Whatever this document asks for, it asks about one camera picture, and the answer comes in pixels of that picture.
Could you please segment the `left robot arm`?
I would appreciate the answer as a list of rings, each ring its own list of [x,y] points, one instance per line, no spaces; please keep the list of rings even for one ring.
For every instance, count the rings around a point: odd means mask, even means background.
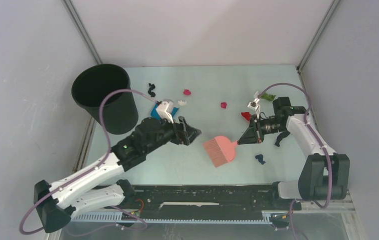
[[[147,117],[134,131],[87,167],[52,183],[41,180],[34,186],[36,211],[46,233],[65,227],[74,217],[95,209],[121,205],[130,208],[136,195],[129,182],[119,180],[105,188],[98,184],[117,177],[147,159],[158,148],[173,143],[189,146],[201,130],[190,126],[183,116],[170,123]]]

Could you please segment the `pink hand brush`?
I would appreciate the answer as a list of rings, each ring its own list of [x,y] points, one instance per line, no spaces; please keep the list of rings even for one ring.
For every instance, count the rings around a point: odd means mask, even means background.
[[[237,141],[231,141],[223,135],[216,136],[203,143],[203,147],[215,168],[232,162],[237,155],[236,147],[238,145]]]

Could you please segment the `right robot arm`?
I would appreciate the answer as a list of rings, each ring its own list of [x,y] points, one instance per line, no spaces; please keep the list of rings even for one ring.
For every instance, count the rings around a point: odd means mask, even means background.
[[[347,195],[350,159],[338,154],[321,137],[308,121],[303,106],[293,106],[288,97],[278,97],[272,102],[274,115],[260,117],[260,99],[255,98],[248,108],[251,115],[247,130],[239,138],[239,145],[260,144],[265,135],[279,133],[276,143],[291,135],[306,158],[298,180],[282,181],[277,190],[268,195],[274,209],[283,208],[289,199],[305,201],[343,200]]]

